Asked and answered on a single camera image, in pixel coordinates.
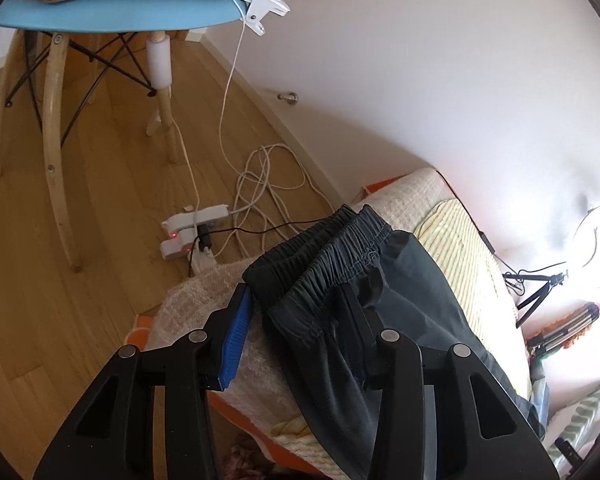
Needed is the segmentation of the black pants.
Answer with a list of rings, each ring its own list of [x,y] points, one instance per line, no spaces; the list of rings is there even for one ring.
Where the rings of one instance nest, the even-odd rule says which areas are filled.
[[[369,354],[355,323],[364,312],[377,316],[372,330],[396,330],[426,348],[467,344],[544,434],[535,407],[469,327],[437,263],[371,206],[339,208],[257,258],[242,279],[302,416],[349,478],[370,472],[380,411],[379,392],[365,385]]]

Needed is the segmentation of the pink checked bedsheet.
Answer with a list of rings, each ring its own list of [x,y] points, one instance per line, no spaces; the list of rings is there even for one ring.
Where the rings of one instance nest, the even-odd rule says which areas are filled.
[[[240,260],[205,270],[178,285],[151,326],[147,349],[173,344],[209,315],[228,305],[239,282],[252,289],[254,315],[236,377],[215,396],[222,413],[242,413],[261,426],[299,415],[286,376],[310,379],[335,365],[352,382],[361,365],[338,352],[322,359],[317,345],[337,333],[338,309],[330,293],[380,263],[390,237],[404,240],[411,260],[396,272],[396,299],[375,294],[364,282],[362,305],[375,307],[382,324],[427,348],[446,350],[465,327],[464,313],[442,271],[416,240],[415,226],[451,192],[436,170],[424,168],[370,194],[354,208],[273,247],[257,260]]]

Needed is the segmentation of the folded blue jeans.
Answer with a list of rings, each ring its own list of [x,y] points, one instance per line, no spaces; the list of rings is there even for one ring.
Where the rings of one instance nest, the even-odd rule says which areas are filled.
[[[543,361],[533,359],[530,362],[531,398],[530,403],[534,406],[540,424],[545,427],[550,412],[550,386],[548,385]]]

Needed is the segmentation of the yellow striped towel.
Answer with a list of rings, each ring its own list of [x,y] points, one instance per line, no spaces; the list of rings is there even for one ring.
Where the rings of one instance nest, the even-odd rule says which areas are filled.
[[[442,271],[471,330],[518,396],[530,402],[527,351],[516,327],[513,300],[460,204],[447,200],[435,206],[415,229],[415,237]]]

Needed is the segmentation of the white power strip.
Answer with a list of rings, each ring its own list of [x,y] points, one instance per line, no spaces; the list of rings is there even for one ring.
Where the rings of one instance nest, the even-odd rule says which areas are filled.
[[[228,206],[219,204],[204,209],[174,214],[161,222],[166,240],[160,243],[160,254],[164,260],[186,256],[194,246],[194,239],[201,226],[208,228],[230,215]]]

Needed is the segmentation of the black mini tripod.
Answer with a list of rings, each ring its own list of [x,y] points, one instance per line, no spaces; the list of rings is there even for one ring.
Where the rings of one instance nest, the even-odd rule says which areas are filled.
[[[542,302],[548,297],[550,292],[561,285],[567,278],[567,272],[557,274],[539,274],[530,272],[505,272],[503,278],[506,284],[524,285],[527,282],[541,283],[541,286],[532,292],[530,296],[517,304],[517,310],[522,311],[516,321],[516,327],[521,328],[530,316],[539,309]]]

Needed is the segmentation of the metal door stopper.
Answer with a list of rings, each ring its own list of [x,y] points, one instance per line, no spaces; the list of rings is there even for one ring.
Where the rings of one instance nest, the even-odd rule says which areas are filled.
[[[296,92],[280,92],[277,95],[277,99],[286,102],[289,105],[296,105],[299,102],[299,97]]]

